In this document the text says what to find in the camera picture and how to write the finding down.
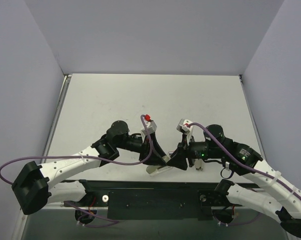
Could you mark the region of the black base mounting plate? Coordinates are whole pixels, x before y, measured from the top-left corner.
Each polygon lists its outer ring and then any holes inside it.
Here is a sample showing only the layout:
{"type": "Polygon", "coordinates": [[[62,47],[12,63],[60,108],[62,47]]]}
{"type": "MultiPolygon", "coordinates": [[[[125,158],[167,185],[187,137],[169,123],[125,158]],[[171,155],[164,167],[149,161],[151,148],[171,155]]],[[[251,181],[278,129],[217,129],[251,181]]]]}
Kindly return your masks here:
{"type": "Polygon", "coordinates": [[[80,180],[77,207],[107,208],[112,220],[211,220],[212,209],[231,207],[216,183],[80,180]]]}

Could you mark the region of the large black beige stapler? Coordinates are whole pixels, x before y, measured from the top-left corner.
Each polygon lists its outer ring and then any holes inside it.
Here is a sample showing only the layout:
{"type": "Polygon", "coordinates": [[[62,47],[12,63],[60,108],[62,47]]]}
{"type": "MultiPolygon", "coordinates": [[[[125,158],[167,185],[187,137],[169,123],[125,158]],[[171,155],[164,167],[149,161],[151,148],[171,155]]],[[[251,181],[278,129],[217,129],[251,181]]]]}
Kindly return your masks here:
{"type": "Polygon", "coordinates": [[[197,171],[203,171],[204,167],[203,167],[204,161],[202,159],[195,159],[194,161],[194,167],[197,171]]]}

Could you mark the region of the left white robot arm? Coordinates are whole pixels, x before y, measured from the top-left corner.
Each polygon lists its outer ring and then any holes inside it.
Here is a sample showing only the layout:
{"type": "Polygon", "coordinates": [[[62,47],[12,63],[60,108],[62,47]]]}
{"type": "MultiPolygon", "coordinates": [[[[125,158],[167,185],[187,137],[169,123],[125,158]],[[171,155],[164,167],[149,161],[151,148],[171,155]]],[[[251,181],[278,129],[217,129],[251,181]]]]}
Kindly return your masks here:
{"type": "Polygon", "coordinates": [[[100,168],[119,157],[119,150],[139,154],[138,161],[151,168],[165,167],[169,157],[157,142],[157,126],[153,120],[144,122],[139,133],[129,133],[123,120],[112,123],[106,133],[84,150],[65,159],[24,165],[12,184],[12,190],[25,215],[41,210],[46,204],[63,201],[92,203],[94,194],[79,181],[65,180],[89,169],[100,168]]]}

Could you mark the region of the aluminium frame rail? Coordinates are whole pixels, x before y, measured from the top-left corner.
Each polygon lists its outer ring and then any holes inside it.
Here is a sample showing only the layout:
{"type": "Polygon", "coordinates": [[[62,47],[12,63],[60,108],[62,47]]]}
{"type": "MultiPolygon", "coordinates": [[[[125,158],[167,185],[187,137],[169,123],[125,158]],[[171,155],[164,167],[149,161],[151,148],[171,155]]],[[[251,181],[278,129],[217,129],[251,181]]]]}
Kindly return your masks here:
{"type": "Polygon", "coordinates": [[[56,105],[56,109],[55,109],[55,113],[53,116],[53,120],[52,120],[52,124],[50,126],[49,129],[49,133],[48,133],[48,137],[47,137],[47,141],[45,144],[45,148],[43,150],[43,156],[47,156],[50,148],[51,148],[51,144],[52,144],[52,140],[54,138],[54,134],[56,131],[56,127],[59,121],[59,117],[63,108],[63,104],[65,101],[65,97],[69,88],[69,84],[71,82],[71,78],[72,78],[72,74],[65,74],[64,75],[64,79],[63,79],[63,83],[60,89],[60,93],[59,93],[59,97],[58,97],[58,101],[57,101],[57,105],[56,105]]]}

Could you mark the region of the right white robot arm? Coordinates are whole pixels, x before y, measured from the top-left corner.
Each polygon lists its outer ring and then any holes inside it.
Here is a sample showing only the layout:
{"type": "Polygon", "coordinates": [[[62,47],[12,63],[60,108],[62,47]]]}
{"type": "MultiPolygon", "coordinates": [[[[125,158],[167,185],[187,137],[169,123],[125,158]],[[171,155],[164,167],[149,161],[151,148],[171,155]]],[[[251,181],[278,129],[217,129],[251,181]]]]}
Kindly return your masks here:
{"type": "Polygon", "coordinates": [[[301,190],[250,146],[227,138],[222,126],[183,121],[177,128],[182,140],[171,155],[168,166],[187,170],[188,160],[220,162],[224,169],[255,183],[266,194],[240,187],[225,178],[214,191],[214,200],[230,202],[273,218],[289,234],[301,239],[301,190]]]}

